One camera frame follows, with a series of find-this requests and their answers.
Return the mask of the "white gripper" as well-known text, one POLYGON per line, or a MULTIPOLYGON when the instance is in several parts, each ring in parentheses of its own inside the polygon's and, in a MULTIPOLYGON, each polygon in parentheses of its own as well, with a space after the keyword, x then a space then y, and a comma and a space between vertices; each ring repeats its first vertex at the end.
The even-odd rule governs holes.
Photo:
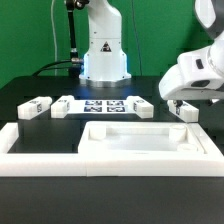
POLYGON ((208 46, 181 54, 159 83, 164 100, 224 99, 224 50, 208 46))

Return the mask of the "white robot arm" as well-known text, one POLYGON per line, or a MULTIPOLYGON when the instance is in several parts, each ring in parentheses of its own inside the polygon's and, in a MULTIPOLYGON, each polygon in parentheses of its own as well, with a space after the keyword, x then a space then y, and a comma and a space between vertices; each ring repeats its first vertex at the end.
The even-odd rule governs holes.
MULTIPOLYGON (((224 99, 224 0, 194 0, 194 12, 213 44, 178 56, 159 82, 164 100, 224 99)), ((80 81, 114 87, 129 80, 120 12, 107 0, 90 0, 88 18, 89 49, 80 81)))

